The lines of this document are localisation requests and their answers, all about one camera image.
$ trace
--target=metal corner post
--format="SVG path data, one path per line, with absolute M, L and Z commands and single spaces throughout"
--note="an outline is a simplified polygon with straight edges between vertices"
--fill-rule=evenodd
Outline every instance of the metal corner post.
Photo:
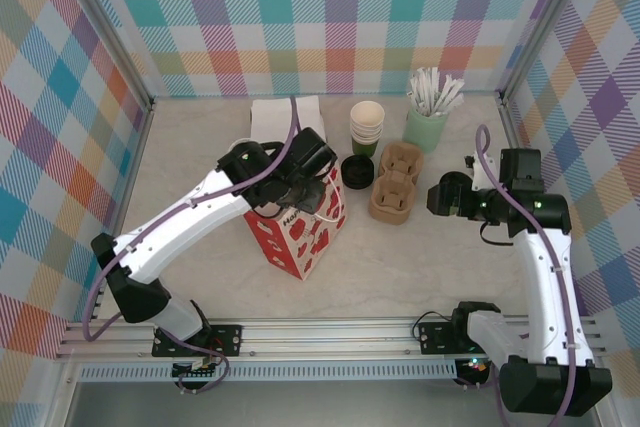
M 524 82 L 529 70 L 533 66 L 544 42 L 547 40 L 549 33 L 553 30 L 556 22 L 560 18 L 562 11 L 569 0 L 549 0 L 544 7 L 540 19 L 522 50 L 522 54 L 518 58 L 504 90 L 502 91 L 502 100 L 512 98 L 518 88 Z
M 96 34 L 98 34 L 109 54 L 111 54 L 115 65 L 122 73 L 136 100 L 141 105 L 144 105 L 146 110 L 151 110 L 153 97 L 144 85 L 138 69 L 122 44 L 100 0 L 78 0 L 78 2 L 95 29 Z
M 113 228 L 111 229 L 112 233 L 115 235 L 119 235 L 122 231 L 122 226 L 124 225 L 124 219 L 127 214 L 127 209 L 129 208 L 129 202 L 131 201 L 131 195 L 133 194 L 133 187 L 136 183 L 136 178 L 138 177 L 138 171 L 140 170 L 140 163 L 142 162 L 142 155 L 144 154 L 144 148 L 147 145 L 147 139 L 149 138 L 149 132 L 151 130 L 151 123 L 153 122 L 153 116 L 155 111 L 150 109 L 145 114 L 144 124 L 142 129 L 140 130 L 140 138 L 138 140 L 138 145 L 136 147 L 136 152 L 133 156 L 133 162 L 131 164 L 131 170 L 127 176 L 127 183 L 124 188 L 124 193 L 122 195 L 122 201 L 118 206 L 118 211 L 116 213 L 116 218 L 113 223 Z
M 509 148 L 517 149 L 519 147 L 523 147 L 522 139 L 520 139 L 520 136 L 518 135 L 518 128 L 511 116 L 509 105 L 501 98 L 499 92 L 495 92 L 495 101 L 498 113 L 500 114 L 500 120 L 502 121 L 502 127 L 504 128 L 504 133 L 507 136 Z

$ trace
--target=colorful plaid backdrop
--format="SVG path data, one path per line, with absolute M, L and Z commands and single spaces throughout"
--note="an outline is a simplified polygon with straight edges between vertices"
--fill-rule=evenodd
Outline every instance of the colorful plaid backdrop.
M 639 425 L 640 0 L 570 0 L 514 100 L 547 186 L 570 200 L 579 292 Z
M 0 0 L 0 425 L 31 426 L 143 109 L 76 0 Z
M 520 38 L 518 39 L 518 43 L 516 47 L 511 52 L 511 56 L 509 57 L 509 62 L 507 62 L 507 66 L 502 72 L 502 76 L 500 77 L 500 82 L 498 83 L 498 89 L 503 90 L 507 81 L 509 80 L 509 76 L 513 72 L 513 68 L 516 65 L 516 62 L 520 59 L 520 54 L 522 53 L 522 49 L 527 44 L 529 39 L 531 38 L 531 34 L 535 30 L 538 25 L 538 21 L 540 20 L 540 16 L 544 11 L 544 8 L 547 6 L 550 0 L 538 0 L 536 2 L 535 7 L 529 14 L 529 19 L 525 25 L 525 28 L 522 30 L 520 34 Z
M 494 90 L 536 0 L 103 0 L 160 95 Z

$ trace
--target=white napkin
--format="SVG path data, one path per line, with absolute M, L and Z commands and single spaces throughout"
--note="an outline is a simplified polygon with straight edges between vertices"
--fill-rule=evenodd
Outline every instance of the white napkin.
M 326 142 L 324 121 L 317 95 L 297 97 L 300 127 L 311 127 Z M 291 125 L 291 101 L 285 99 L 257 99 L 251 105 L 251 140 L 256 142 L 284 142 Z

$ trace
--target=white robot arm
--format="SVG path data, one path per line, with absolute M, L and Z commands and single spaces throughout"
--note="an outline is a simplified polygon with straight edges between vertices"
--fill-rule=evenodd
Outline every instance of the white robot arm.
M 279 142 L 238 144 L 194 189 L 146 224 L 117 238 L 101 234 L 92 241 L 98 263 L 110 269 L 106 279 L 127 322 L 150 321 L 179 341 L 210 347 L 209 324 L 197 305 L 171 294 L 159 276 L 213 229 L 258 206 L 273 202 L 315 213 L 325 190 L 320 172 L 337 157 L 310 128 L 293 137 L 273 168 L 283 149 Z M 261 180 L 250 182 L 270 168 Z
M 607 369 L 596 368 L 580 322 L 567 202 L 544 192 L 538 150 L 504 149 L 499 181 L 495 162 L 485 153 L 476 152 L 473 159 L 474 179 L 445 174 L 429 189 L 427 208 L 436 215 L 507 224 L 524 266 L 530 332 L 522 339 L 500 310 L 485 302 L 461 302 L 452 314 L 454 332 L 487 353 L 510 411 L 582 415 L 612 383 Z

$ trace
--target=green cup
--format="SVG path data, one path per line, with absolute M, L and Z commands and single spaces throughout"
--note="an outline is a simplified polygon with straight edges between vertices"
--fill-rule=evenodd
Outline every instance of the green cup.
M 411 107 L 407 115 L 407 125 L 404 128 L 402 140 L 420 147 L 425 154 L 433 152 L 440 142 L 440 136 L 447 123 L 449 115 L 439 117 L 425 117 Z
M 367 157 L 373 157 L 373 154 L 376 153 L 376 148 L 378 147 L 378 141 L 376 140 L 373 144 L 361 144 L 359 141 L 351 137 L 351 150 L 353 150 L 354 155 L 366 155 Z

